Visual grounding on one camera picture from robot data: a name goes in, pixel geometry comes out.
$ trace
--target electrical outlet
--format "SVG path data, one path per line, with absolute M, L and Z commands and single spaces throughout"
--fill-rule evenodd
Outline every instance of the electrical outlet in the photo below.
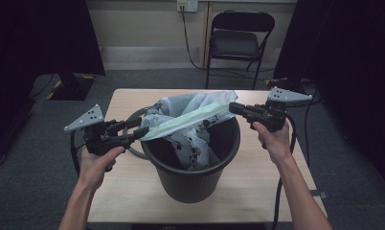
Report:
M 184 7 L 184 12 L 198 12 L 198 0 L 177 0 L 177 11 L 181 12 Z
M 181 12 L 181 8 L 184 7 L 184 12 L 187 11 L 187 0 L 177 0 L 177 11 Z

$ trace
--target white plastic bag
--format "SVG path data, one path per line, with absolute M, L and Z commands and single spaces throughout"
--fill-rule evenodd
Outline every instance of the white plastic bag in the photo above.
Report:
M 205 169 L 219 161 L 207 128 L 233 118 L 229 103 L 237 98 L 233 90 L 163 98 L 147 111 L 141 127 L 149 127 L 149 133 L 140 140 L 165 138 L 185 169 Z

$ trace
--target chair back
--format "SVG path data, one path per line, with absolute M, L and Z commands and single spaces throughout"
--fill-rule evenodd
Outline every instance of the chair back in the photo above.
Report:
M 213 20 L 214 29 L 247 32 L 271 32 L 274 29 L 274 18 L 268 13 L 259 11 L 224 11 Z

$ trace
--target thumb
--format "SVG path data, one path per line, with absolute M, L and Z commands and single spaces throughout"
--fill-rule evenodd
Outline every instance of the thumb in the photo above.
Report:
M 116 147 L 107 152 L 104 156 L 101 157 L 101 161 L 104 164 L 109 164 L 111 161 L 115 160 L 121 153 L 125 151 L 124 147 Z
M 267 128 L 266 128 L 263 124 L 261 124 L 261 123 L 259 123 L 259 122 L 254 122 L 254 123 L 253 123 L 253 127 L 254 127 L 255 130 L 259 133 L 259 135 L 260 135 L 261 137 L 264 137 L 264 136 L 266 136 L 267 134 L 270 133 L 270 132 L 267 130 Z

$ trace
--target hand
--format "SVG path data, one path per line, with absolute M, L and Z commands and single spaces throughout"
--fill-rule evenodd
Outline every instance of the hand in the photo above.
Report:
M 274 164 L 279 165 L 284 159 L 291 157 L 287 122 L 281 130 L 274 133 L 270 133 L 264 125 L 258 122 L 253 123 L 253 127 L 259 134 L 259 141 L 266 145 Z
M 103 156 L 89 153 L 86 147 L 81 150 L 81 163 L 79 171 L 79 183 L 96 191 L 103 182 L 105 169 L 112 169 L 116 158 L 125 151 L 123 147 L 111 149 Z

